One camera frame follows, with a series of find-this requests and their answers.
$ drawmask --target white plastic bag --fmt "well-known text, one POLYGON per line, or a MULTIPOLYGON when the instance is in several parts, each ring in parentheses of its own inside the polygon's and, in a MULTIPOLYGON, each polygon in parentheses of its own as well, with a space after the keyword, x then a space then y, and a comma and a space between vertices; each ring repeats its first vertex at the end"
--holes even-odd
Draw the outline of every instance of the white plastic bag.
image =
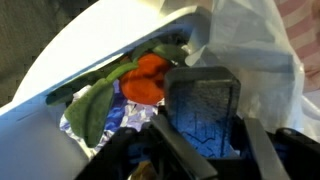
POLYGON ((216 1, 210 42, 186 61, 227 67, 241 82, 239 114, 259 119, 267 131, 303 130, 303 66, 273 1, 216 1))

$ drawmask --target crumpled foil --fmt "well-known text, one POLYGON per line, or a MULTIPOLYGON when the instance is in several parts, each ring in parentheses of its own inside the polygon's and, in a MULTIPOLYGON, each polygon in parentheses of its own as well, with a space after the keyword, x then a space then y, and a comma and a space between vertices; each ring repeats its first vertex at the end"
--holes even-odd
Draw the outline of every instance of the crumpled foil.
MULTIPOLYGON (((140 131, 142 124, 150 121, 150 118, 157 114, 158 105, 161 104, 161 102, 159 102, 159 104, 154 106, 143 105, 127 100, 119 89, 119 81, 115 81, 113 85, 115 88, 113 105, 106 117, 104 134, 101 137, 100 143, 95 148, 85 146, 84 140, 72 132, 70 123, 64 115, 60 120, 60 130, 66 132, 70 138, 76 140, 89 158, 94 157, 120 127, 132 127, 140 131)), ((88 85, 75 93, 73 95, 73 103, 90 88, 91 86, 88 85)))

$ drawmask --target orange object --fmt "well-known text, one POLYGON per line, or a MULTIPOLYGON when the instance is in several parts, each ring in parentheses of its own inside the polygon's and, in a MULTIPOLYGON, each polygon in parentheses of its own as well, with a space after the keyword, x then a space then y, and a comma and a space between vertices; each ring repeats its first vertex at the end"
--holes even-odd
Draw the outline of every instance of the orange object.
POLYGON ((124 96, 146 105, 157 104, 164 98, 164 75, 171 64, 160 56, 150 53, 138 60, 139 67, 119 78, 124 96))

